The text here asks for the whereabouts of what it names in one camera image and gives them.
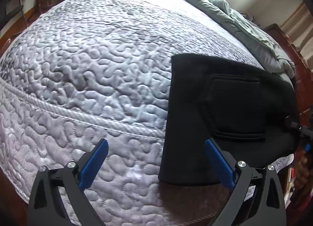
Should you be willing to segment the right hand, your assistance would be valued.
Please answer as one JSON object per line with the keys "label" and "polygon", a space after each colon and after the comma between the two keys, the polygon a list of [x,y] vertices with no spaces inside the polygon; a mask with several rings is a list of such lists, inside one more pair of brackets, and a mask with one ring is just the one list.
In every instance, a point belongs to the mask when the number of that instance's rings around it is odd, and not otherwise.
{"label": "right hand", "polygon": [[295,166],[294,169],[294,187],[296,189],[301,189],[307,182],[310,176],[310,171],[307,167],[308,158],[306,152],[301,152],[301,158]]}

